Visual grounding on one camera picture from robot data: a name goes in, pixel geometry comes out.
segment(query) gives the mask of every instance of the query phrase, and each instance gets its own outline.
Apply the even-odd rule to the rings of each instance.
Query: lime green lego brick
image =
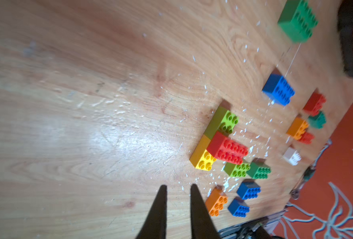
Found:
[[[317,116],[309,116],[308,123],[313,128],[323,128],[327,122],[324,112],[320,111]]]
[[[231,163],[226,163],[224,166],[224,171],[230,177],[245,177],[246,172],[250,169],[249,163],[242,163],[241,165],[235,165]]]
[[[293,42],[305,42],[318,21],[307,1],[288,0],[277,23]]]
[[[221,132],[225,136],[229,136],[233,127],[238,123],[238,117],[229,110],[219,106],[210,123],[207,126],[204,135],[212,140],[216,131]]]
[[[252,179],[266,179],[268,178],[271,168],[263,163],[252,162],[250,169],[247,171],[247,174]]]

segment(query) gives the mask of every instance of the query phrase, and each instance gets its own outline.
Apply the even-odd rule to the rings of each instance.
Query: white lego brick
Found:
[[[292,165],[297,165],[301,160],[301,156],[298,151],[291,147],[289,147],[284,153],[283,158]]]

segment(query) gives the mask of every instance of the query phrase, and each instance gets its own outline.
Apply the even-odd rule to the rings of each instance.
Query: lego duplo brick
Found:
[[[304,144],[307,144],[307,145],[310,145],[312,143],[312,140],[315,138],[315,136],[311,133],[308,133],[308,132],[304,132],[302,135],[301,135],[301,138],[298,140],[299,142],[301,143],[304,143]]]
[[[243,200],[257,198],[261,192],[260,186],[255,182],[242,182],[236,193]]]
[[[223,209],[223,205],[228,202],[228,197],[220,188],[215,187],[209,197],[207,198],[205,204],[208,213],[211,216],[219,216],[219,211]]]
[[[232,163],[226,163],[224,166],[224,171],[230,177],[245,177],[247,175],[247,171],[250,169],[249,163],[242,163],[241,165],[235,165]]]
[[[297,150],[292,147],[289,147],[287,151],[284,153],[283,158],[289,162],[291,165],[297,165],[301,160],[301,156]]]
[[[279,74],[271,74],[262,90],[268,97],[276,103],[286,106],[290,103],[290,98],[295,91],[288,84],[285,78]]]
[[[292,125],[289,127],[287,134],[293,136],[295,140],[299,140],[308,126],[309,125],[305,120],[300,117],[296,117],[292,122]]]
[[[309,125],[313,128],[323,128],[327,122],[324,112],[320,111],[317,116],[308,117]]]
[[[313,92],[303,110],[311,116],[316,116],[326,101],[323,94]]]
[[[288,0],[277,24],[294,42],[306,42],[318,21],[305,0]]]
[[[232,216],[246,217],[246,214],[250,211],[250,207],[244,201],[234,198],[228,206],[228,210]]]
[[[248,155],[248,148],[217,131],[207,147],[214,158],[240,165],[243,157]]]
[[[238,122],[238,117],[235,114],[231,113],[222,106],[219,106],[204,131],[204,135],[210,140],[212,140],[212,137],[217,131],[221,132],[225,136],[229,136]]]
[[[206,149],[211,140],[203,135],[198,145],[196,146],[193,154],[190,157],[190,162],[196,169],[210,171],[212,164],[216,161]]]
[[[252,162],[247,174],[252,179],[266,179],[271,172],[271,168],[264,163]]]

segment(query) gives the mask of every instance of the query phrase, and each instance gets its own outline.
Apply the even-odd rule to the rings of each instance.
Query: blue lego brick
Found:
[[[242,182],[237,190],[237,194],[241,199],[257,198],[261,192],[260,186],[255,182]]]
[[[263,92],[276,103],[286,106],[290,103],[290,98],[294,96],[295,91],[288,84],[284,76],[271,74],[263,87]]]
[[[250,208],[244,201],[234,198],[230,206],[228,206],[228,210],[232,216],[246,217],[246,213],[250,211]]]

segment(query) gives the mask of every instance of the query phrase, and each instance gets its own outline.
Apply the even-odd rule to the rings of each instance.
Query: red lego brick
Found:
[[[303,110],[311,116],[317,116],[326,101],[322,94],[313,92]]]
[[[312,143],[312,140],[314,139],[314,135],[308,132],[305,132],[301,135],[301,139],[298,141],[301,143],[304,143],[306,145],[310,145]]]
[[[207,151],[216,159],[241,165],[243,157],[248,155],[248,148],[217,131],[207,147]]]

